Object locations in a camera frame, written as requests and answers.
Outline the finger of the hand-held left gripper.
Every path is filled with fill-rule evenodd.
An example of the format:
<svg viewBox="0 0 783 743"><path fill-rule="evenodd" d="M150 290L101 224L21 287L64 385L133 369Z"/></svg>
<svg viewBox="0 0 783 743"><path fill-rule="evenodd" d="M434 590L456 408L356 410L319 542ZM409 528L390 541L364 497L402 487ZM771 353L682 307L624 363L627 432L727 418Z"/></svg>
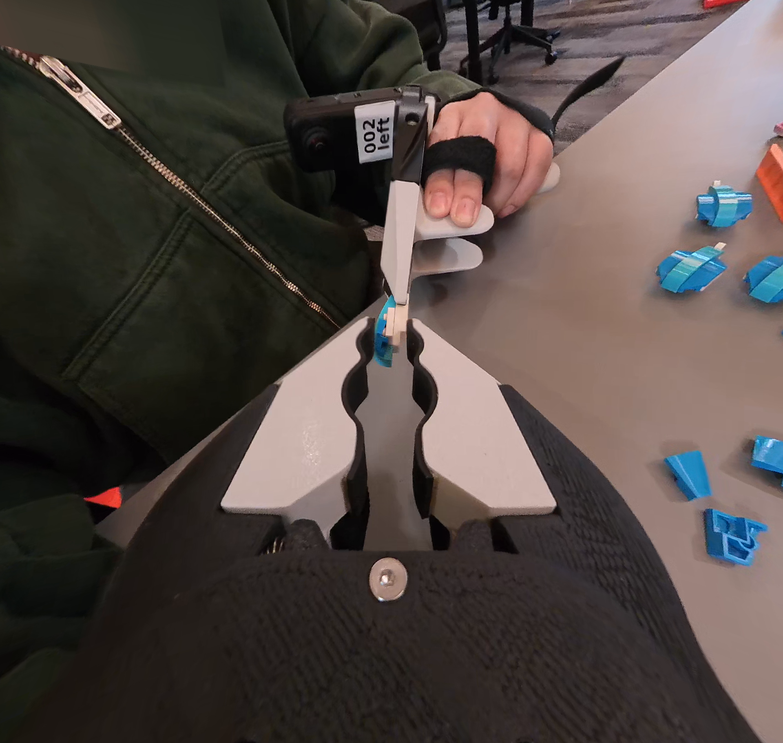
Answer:
<svg viewBox="0 0 783 743"><path fill-rule="evenodd" d="M398 306L409 302L416 225L423 212L422 190L417 183L390 183L380 268Z"/></svg>

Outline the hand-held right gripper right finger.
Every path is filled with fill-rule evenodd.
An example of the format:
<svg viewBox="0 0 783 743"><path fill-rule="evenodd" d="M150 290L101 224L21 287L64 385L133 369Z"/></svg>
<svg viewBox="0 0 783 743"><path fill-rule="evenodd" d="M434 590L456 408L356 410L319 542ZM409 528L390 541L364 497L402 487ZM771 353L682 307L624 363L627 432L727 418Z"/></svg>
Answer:
<svg viewBox="0 0 783 743"><path fill-rule="evenodd" d="M413 486L422 518L491 520L544 515L556 503L509 400L515 390L409 320L412 396L423 412L414 436Z"/></svg>

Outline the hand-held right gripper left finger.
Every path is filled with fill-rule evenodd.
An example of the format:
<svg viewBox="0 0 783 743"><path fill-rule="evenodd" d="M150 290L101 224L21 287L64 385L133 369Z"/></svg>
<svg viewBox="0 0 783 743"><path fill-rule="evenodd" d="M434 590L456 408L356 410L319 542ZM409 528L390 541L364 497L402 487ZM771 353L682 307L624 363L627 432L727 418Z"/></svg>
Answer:
<svg viewBox="0 0 783 743"><path fill-rule="evenodd" d="M265 416L221 500L229 513L334 526L369 502L364 433L374 321L362 317L276 384Z"/></svg>

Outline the blue and white lego assembly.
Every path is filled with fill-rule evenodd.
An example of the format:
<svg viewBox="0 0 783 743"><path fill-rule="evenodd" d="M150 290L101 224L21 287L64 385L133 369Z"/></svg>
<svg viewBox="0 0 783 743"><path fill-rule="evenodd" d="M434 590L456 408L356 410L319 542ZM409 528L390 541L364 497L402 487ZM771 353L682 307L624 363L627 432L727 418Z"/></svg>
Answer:
<svg viewBox="0 0 783 743"><path fill-rule="evenodd" d="M374 324L374 361L378 366L393 366L395 355L406 338L408 319L409 306L388 296Z"/></svg>

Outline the person's left forearm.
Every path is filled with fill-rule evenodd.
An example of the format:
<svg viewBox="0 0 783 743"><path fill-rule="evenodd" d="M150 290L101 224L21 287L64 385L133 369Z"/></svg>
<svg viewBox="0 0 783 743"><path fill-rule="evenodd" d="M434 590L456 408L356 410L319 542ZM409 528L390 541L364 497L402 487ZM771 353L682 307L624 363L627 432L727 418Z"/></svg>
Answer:
<svg viewBox="0 0 783 743"><path fill-rule="evenodd" d="M447 104L478 93L474 82L427 68L416 29L402 16L363 0L319 3L299 63L309 96L418 85Z"/></svg>

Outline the blue lego wedge piece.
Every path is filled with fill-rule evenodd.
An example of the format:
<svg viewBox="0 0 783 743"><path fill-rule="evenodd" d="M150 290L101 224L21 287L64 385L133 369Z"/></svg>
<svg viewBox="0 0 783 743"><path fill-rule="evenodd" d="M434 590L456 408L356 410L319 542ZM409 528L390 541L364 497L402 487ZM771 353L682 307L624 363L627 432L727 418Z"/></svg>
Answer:
<svg viewBox="0 0 783 743"><path fill-rule="evenodd" d="M682 495L688 501L712 496L710 475L699 450L668 455L663 459Z"/></svg>

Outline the orange lego piece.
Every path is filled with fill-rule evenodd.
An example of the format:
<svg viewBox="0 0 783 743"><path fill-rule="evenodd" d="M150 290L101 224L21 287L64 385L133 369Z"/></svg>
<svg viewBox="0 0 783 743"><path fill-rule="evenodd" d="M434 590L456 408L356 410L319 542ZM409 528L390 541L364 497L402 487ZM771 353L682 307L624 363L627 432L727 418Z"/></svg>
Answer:
<svg viewBox="0 0 783 743"><path fill-rule="evenodd" d="M780 222L783 220L782 204L782 149L773 143L756 169L756 177Z"/></svg>

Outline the person's left hand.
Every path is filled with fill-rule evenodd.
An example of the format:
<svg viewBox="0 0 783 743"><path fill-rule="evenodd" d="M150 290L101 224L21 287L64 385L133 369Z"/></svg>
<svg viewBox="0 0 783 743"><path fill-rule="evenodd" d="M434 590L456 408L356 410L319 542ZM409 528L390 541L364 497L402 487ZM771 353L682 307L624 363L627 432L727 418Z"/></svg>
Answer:
<svg viewBox="0 0 783 743"><path fill-rule="evenodd" d="M446 104L428 145L464 137L480 137L495 146L491 189L484 192L479 176L467 170L437 170L425 184L427 213L436 219L449 217L462 228L475 223L481 206L496 218L516 213L543 184L553 159L552 141L488 92Z"/></svg>

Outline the person's green zip jacket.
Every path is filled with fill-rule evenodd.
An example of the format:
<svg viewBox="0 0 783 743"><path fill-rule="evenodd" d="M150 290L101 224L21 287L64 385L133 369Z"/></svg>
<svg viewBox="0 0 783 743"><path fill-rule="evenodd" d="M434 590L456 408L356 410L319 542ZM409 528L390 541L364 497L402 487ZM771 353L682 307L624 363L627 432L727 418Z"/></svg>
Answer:
<svg viewBox="0 0 783 743"><path fill-rule="evenodd" d="M283 109L419 78L416 49L240 46L226 88L2 47L2 709L57 678L142 482L356 316L369 253Z"/></svg>

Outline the blue assembled part middle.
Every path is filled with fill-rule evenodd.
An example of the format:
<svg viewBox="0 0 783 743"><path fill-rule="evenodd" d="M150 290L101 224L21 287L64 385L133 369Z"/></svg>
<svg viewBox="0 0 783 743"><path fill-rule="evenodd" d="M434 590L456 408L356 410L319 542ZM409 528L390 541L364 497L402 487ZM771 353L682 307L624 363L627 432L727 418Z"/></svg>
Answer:
<svg viewBox="0 0 783 743"><path fill-rule="evenodd" d="M725 242L718 242L695 251L672 252L656 268L660 287L672 294L702 292L727 270L721 258L725 247Z"/></svg>

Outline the blue assembled part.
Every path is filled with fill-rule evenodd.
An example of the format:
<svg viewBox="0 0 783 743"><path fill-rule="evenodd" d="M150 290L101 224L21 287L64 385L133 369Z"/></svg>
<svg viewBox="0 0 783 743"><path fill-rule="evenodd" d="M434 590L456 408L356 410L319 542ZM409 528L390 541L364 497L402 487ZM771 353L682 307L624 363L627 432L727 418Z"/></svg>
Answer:
<svg viewBox="0 0 783 743"><path fill-rule="evenodd" d="M695 251L672 252L656 268L660 287L672 294L702 292L727 270L721 258L725 247L725 242L718 242Z"/></svg>
<svg viewBox="0 0 783 743"><path fill-rule="evenodd" d="M696 219L712 228L729 228L752 212L752 195L713 181L706 193L696 197Z"/></svg>

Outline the blue assembled part top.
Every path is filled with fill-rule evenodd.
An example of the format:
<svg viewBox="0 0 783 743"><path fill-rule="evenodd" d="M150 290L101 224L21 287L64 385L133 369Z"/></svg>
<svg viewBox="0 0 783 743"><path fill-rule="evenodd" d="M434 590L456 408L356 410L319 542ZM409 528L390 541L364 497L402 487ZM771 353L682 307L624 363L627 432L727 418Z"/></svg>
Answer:
<svg viewBox="0 0 783 743"><path fill-rule="evenodd" d="M696 219L712 228L729 228L752 212L752 195L713 181L706 193L696 197Z"/></svg>

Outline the blue part right edge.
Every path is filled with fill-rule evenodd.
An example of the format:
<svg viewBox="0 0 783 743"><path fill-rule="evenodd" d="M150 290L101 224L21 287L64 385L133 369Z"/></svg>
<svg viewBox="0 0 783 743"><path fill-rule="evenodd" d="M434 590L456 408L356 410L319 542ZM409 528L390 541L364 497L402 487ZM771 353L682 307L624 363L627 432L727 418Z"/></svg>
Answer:
<svg viewBox="0 0 783 743"><path fill-rule="evenodd" d="M744 283L748 294L764 304L778 304L782 301L782 257L768 256L750 268Z"/></svg>

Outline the blue lego bracket piece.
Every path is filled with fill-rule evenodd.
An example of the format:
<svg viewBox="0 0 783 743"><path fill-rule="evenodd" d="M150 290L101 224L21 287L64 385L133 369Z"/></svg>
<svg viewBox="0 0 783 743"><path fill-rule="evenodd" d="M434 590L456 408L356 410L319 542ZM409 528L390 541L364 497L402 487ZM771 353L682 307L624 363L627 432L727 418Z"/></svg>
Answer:
<svg viewBox="0 0 783 743"><path fill-rule="evenodd" d="M705 509L703 512L707 554L718 561L749 567L759 548L758 537L768 531L765 523Z"/></svg>

